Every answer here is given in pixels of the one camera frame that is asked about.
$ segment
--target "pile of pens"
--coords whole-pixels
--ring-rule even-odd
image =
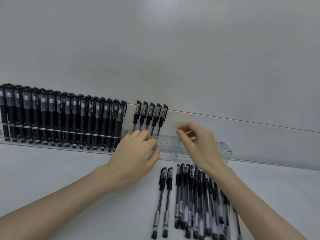
[[[0,107],[5,141],[111,152],[121,140],[127,102],[6,83]]]
[[[152,121],[152,129],[150,135],[153,136],[154,129],[158,124],[158,132],[156,138],[158,139],[160,129],[162,128],[163,123],[166,120],[168,112],[168,106],[164,105],[162,106],[158,103],[157,107],[155,107],[154,103],[150,103],[150,106],[147,102],[143,102],[143,105],[140,101],[137,101],[136,109],[134,112],[134,118],[133,118],[133,131],[136,130],[136,125],[138,124],[138,119],[140,118],[139,124],[140,128],[139,130],[142,130],[142,126],[144,125],[144,121],[146,119],[146,130],[148,130],[149,125]]]
[[[203,240],[230,240],[230,202],[217,184],[190,164],[177,165],[176,229],[185,237]]]

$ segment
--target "pen holder slot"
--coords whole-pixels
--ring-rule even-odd
[[[4,127],[8,127],[10,131],[10,137],[4,137]],[[32,139],[29,139],[30,132],[32,131]],[[17,138],[12,138],[12,130],[15,130],[17,134]],[[121,137],[122,139],[126,134],[131,134],[132,131],[122,130]],[[51,141],[51,135],[54,135],[54,141]],[[58,143],[58,137],[61,136],[62,142]],[[83,148],[81,149],[81,145],[79,145],[80,137],[83,138]],[[104,139],[105,148],[101,151],[100,142]],[[169,161],[177,161],[177,162],[186,162],[192,163],[192,160],[189,156],[184,145],[179,141],[177,136],[166,136],[159,135],[158,138],[153,136],[158,141],[158,147],[160,151],[160,160],[169,160]],[[97,140],[97,146],[94,148],[93,143]],[[91,152],[91,153],[102,153],[102,154],[113,154],[114,152],[114,141],[116,137],[114,136],[103,136],[103,135],[94,135],[93,133],[79,133],[78,131],[63,131],[63,130],[55,130],[48,128],[34,128],[34,127],[26,127],[21,125],[8,125],[2,124],[0,122],[0,143],[1,144],[11,144],[11,145],[21,145],[21,146],[30,146],[30,147],[41,147],[41,148],[51,148],[51,149],[60,149],[60,150],[71,150],[71,151],[81,151],[81,152]],[[108,140],[112,140],[112,148],[111,152],[107,150],[107,142]],[[90,146],[89,150],[87,149],[87,141],[89,141]],[[227,163],[228,159],[231,156],[232,151],[227,147],[227,145],[223,142],[216,142],[217,148],[221,154],[222,160]]]

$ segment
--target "person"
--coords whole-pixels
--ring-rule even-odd
[[[177,128],[198,168],[208,174],[226,194],[255,239],[306,239],[277,214],[220,158],[214,133],[188,122]],[[148,131],[134,131],[119,143],[106,165],[44,198],[0,218],[0,239],[48,239],[100,197],[145,176],[159,159],[156,139]]]

